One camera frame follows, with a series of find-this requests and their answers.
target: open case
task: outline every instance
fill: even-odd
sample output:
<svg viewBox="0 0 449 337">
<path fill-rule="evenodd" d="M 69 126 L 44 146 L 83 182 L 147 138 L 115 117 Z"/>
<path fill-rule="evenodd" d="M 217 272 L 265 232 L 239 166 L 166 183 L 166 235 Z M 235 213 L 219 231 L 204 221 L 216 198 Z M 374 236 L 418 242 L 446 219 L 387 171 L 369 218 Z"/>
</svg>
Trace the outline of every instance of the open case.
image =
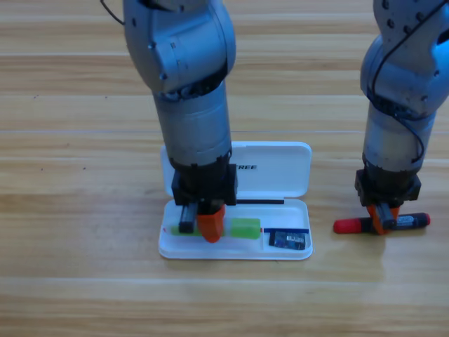
<svg viewBox="0 0 449 337">
<path fill-rule="evenodd" d="M 307 192 L 311 148 L 298 142 L 233 142 L 231 163 L 237 165 L 238 204 L 226 206 L 224 235 L 210 244 L 202 236 L 173 234 L 181 206 L 167 203 L 159 236 L 159 253 L 175 259 L 303 260 L 313 252 L 307 205 L 298 199 Z M 161 150 L 166 192 L 173 196 L 174 170 L 165 147 Z M 232 237 L 234 219 L 259 219 L 260 236 Z M 276 229 L 305 233 L 303 249 L 270 245 Z"/>
</svg>

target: wood grain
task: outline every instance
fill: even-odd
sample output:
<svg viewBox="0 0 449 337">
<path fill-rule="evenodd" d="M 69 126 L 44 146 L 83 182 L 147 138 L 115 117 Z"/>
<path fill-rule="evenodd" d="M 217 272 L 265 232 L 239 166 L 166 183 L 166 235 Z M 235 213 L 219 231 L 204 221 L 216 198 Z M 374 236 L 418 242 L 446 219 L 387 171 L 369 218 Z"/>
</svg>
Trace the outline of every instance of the wood grain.
<svg viewBox="0 0 449 337">
<path fill-rule="evenodd" d="M 121 0 L 107 2 L 121 14 Z M 371 0 L 228 0 L 234 140 L 314 156 L 302 262 L 174 261 L 157 114 L 98 1 L 0 1 L 0 336 L 449 336 L 449 103 L 420 172 L 423 231 L 332 233 L 354 189 Z"/>
</svg>

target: green sponge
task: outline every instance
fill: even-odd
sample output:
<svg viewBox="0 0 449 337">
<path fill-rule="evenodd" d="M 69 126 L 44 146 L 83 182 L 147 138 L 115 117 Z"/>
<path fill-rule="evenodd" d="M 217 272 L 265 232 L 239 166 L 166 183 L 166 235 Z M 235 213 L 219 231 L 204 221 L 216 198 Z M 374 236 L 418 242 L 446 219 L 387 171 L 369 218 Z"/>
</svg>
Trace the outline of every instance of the green sponge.
<svg viewBox="0 0 449 337">
<path fill-rule="evenodd" d="M 195 227 L 193 233 L 185 234 L 180 233 L 178 226 L 172 226 L 171 234 L 183 237 L 200 237 L 201 233 L 198 228 Z M 239 239 L 252 239 L 256 240 L 260 237 L 260 219 L 252 218 L 232 218 L 231 219 L 231 237 Z"/>
<path fill-rule="evenodd" d="M 231 219 L 231 236 L 240 239 L 259 239 L 260 219 L 233 218 Z"/>
</svg>

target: green eraser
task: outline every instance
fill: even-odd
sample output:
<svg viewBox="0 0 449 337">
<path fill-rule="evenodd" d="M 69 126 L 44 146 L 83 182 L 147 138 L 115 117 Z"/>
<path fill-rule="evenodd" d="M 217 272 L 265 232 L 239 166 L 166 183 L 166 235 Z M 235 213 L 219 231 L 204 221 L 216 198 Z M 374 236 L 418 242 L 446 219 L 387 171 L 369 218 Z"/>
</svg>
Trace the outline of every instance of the green eraser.
<svg viewBox="0 0 449 337">
<path fill-rule="evenodd" d="M 260 219 L 233 218 L 231 219 L 231 237 L 240 239 L 259 239 Z"/>
</svg>

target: gray robot arm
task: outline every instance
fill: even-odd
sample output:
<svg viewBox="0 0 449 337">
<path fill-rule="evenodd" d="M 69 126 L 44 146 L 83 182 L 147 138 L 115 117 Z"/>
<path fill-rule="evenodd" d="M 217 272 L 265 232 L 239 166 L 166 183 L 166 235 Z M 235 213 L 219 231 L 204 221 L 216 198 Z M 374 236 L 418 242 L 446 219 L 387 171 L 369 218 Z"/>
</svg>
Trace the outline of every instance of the gray robot arm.
<svg viewBox="0 0 449 337">
<path fill-rule="evenodd" d="M 404 2 L 374 0 L 381 34 L 361 70 L 370 100 L 365 168 L 356 175 L 363 206 L 395 209 L 418 198 L 417 173 L 436 111 L 449 95 L 449 4 Z"/>
<path fill-rule="evenodd" d="M 225 85 L 236 59 L 234 28 L 221 0 L 123 0 L 123 10 L 128 50 L 152 91 L 175 169 L 175 202 L 190 217 L 180 231 L 192 232 L 196 213 L 236 204 Z"/>
</svg>

